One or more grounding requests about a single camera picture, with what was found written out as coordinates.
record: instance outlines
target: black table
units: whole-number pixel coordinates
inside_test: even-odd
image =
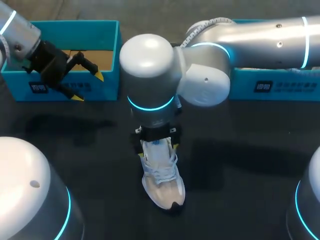
[[[18,103],[0,84],[0,136],[38,147],[71,190],[90,240],[286,239],[285,212],[320,146],[320,103],[182,101],[178,167],[186,205],[158,210],[129,143],[139,124],[117,102]]]

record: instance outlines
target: blue cardboard box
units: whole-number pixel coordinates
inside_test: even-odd
[[[266,20],[234,20],[238,24]],[[320,70],[313,70],[320,76]],[[320,101],[320,77],[302,76],[284,69],[234,69],[230,100]]]
[[[88,71],[72,70],[62,83],[84,96],[85,101],[117,100],[122,46],[118,21],[34,21],[32,24],[41,30],[42,40],[50,41],[61,50],[113,51],[110,70],[101,70],[104,82]],[[18,102],[70,101],[62,93],[43,86],[40,74],[35,71],[27,74],[23,69],[12,70],[5,63],[1,74]]]

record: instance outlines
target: small hole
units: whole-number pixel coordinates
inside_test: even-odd
[[[33,187],[33,188],[38,189],[38,188],[40,188],[40,183],[37,182],[37,181],[35,181],[35,180],[32,180],[32,181],[30,182],[30,186]]]

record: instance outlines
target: logo on box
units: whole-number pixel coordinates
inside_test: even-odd
[[[257,81],[255,84],[255,93],[269,93],[271,91],[272,81]]]
[[[34,94],[47,94],[49,92],[47,86],[38,81],[29,82],[29,86]]]

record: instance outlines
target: sneaker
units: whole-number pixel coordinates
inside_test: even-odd
[[[186,197],[184,181],[180,177],[176,148],[171,138],[142,141],[144,156],[141,163],[144,170],[142,185],[151,200],[164,210],[182,206]]]

